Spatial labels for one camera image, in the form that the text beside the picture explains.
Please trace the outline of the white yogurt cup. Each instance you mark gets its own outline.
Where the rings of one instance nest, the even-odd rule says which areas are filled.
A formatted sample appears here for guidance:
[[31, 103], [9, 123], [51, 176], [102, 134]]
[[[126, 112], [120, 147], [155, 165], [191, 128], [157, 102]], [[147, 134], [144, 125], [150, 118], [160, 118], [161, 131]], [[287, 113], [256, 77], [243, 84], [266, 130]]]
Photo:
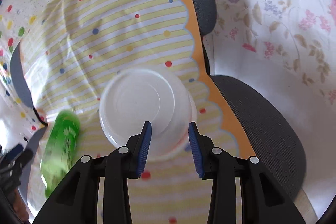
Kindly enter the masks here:
[[195, 102], [182, 81], [164, 67], [141, 65], [114, 76], [100, 98], [102, 130], [116, 148], [151, 123], [149, 161], [164, 161], [187, 146], [188, 125], [197, 121]]

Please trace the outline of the grey office chair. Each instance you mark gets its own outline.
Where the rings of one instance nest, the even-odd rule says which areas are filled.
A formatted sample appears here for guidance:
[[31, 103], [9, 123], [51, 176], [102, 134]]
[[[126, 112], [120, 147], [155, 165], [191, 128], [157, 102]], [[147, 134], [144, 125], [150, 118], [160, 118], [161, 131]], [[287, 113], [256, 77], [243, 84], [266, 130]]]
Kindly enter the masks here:
[[[214, 1], [201, 6], [196, 1], [200, 33], [206, 35], [214, 26]], [[305, 151], [297, 134], [283, 115], [260, 93], [238, 79], [211, 76], [212, 82], [228, 100], [230, 108], [242, 123], [252, 147], [278, 180], [291, 200], [302, 187], [306, 172]]]

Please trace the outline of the floral backdrop cloth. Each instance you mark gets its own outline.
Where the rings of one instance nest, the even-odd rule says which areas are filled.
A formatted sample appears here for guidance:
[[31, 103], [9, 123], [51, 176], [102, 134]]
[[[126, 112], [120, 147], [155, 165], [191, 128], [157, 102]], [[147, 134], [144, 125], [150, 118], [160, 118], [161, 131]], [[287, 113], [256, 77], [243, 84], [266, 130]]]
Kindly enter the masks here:
[[216, 0], [215, 61], [233, 47], [292, 74], [335, 108], [335, 0]]

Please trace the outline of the yellow striped chair cloth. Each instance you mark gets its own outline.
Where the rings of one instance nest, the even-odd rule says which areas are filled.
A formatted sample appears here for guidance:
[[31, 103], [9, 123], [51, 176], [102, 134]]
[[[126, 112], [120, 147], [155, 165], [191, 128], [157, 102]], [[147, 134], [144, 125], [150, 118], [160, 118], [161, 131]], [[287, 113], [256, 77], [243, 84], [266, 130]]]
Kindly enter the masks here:
[[[34, 105], [53, 123], [61, 110], [80, 118], [73, 164], [82, 155], [116, 148], [99, 125], [104, 88], [121, 72], [153, 65], [173, 73], [195, 104], [202, 135], [233, 156], [254, 154], [227, 101], [206, 73], [192, 0], [54, 0], [21, 42], [25, 80]], [[129, 182], [133, 223], [207, 223], [211, 182], [195, 171], [187, 134], [173, 155], [149, 160]]]

